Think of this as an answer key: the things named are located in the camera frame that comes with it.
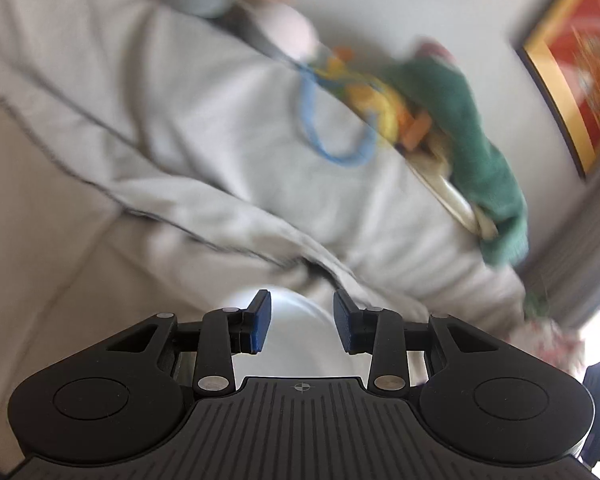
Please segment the pink floral blanket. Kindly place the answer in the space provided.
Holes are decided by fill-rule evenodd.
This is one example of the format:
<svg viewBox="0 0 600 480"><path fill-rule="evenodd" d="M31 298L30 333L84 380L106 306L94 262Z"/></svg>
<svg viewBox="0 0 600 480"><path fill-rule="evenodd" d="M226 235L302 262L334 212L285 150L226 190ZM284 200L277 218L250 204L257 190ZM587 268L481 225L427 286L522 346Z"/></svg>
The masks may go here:
<svg viewBox="0 0 600 480"><path fill-rule="evenodd" d="M512 330L506 341L574 378L583 377L585 342L577 330L562 330L550 318L532 318Z"/></svg>

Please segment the red gold framed picture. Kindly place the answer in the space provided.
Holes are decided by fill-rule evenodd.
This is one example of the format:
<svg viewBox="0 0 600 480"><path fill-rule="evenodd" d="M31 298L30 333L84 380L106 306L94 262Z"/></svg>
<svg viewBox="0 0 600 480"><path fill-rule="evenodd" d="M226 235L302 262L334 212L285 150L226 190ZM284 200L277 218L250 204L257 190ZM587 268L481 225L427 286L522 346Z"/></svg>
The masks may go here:
<svg viewBox="0 0 600 480"><path fill-rule="evenodd" d="M553 0L517 52L587 178L600 166L600 0Z"/></svg>

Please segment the grey bed sheet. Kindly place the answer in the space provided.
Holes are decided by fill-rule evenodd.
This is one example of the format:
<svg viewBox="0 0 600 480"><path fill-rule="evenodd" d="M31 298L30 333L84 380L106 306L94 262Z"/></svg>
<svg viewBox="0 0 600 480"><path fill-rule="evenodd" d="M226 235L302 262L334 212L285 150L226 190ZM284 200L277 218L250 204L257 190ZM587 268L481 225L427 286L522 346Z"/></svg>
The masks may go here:
<svg viewBox="0 0 600 480"><path fill-rule="evenodd" d="M309 147L300 82L158 0L0 0L1 472L15 386L157 312L329 285L410 321L521 323L516 273L398 153Z"/></svg>

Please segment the yellow duck plush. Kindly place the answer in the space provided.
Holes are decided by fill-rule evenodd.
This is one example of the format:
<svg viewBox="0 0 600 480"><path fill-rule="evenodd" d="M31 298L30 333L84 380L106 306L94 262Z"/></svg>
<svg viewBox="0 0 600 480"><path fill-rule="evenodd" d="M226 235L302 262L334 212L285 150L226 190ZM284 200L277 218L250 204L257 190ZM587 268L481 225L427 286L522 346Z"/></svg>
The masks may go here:
<svg viewBox="0 0 600 480"><path fill-rule="evenodd" d="M327 50L311 65L317 82L363 119L389 144L403 151L418 148L434 124L423 108L411 110L403 96L371 74L351 70L347 48Z"/></svg>

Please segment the white plastic cup bowl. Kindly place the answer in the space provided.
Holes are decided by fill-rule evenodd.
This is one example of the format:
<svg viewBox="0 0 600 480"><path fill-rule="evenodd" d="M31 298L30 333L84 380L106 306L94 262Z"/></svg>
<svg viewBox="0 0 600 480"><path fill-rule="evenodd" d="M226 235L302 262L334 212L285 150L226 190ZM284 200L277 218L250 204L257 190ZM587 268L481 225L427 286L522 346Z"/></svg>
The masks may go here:
<svg viewBox="0 0 600 480"><path fill-rule="evenodd" d="M329 285L311 285L301 292L270 289L272 318L263 350L233 358L236 382L247 376L359 377L365 379L370 356L344 352L332 317Z"/></svg>

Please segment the white grey plush cushion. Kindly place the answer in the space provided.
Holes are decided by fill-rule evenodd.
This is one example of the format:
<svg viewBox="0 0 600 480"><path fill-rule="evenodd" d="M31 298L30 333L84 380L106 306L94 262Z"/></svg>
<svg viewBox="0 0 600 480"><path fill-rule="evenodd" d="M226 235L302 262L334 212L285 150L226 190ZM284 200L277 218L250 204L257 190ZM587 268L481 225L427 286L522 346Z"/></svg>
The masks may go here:
<svg viewBox="0 0 600 480"><path fill-rule="evenodd" d="M248 44L265 55L298 64L311 62L321 47L313 24L283 3L263 3L249 9L242 33Z"/></svg>

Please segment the green towel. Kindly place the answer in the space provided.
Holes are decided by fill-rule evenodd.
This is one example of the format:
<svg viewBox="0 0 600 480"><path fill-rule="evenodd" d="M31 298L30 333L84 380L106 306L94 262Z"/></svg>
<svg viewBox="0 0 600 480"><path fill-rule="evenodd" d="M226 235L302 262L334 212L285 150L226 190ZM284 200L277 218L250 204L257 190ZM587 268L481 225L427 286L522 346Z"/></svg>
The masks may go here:
<svg viewBox="0 0 600 480"><path fill-rule="evenodd" d="M491 143L469 87L457 66L440 56L414 56L392 64L381 79L424 108L450 139L451 182L493 221L498 236L480 244L489 266L516 266L527 257L528 207L512 168Z"/></svg>

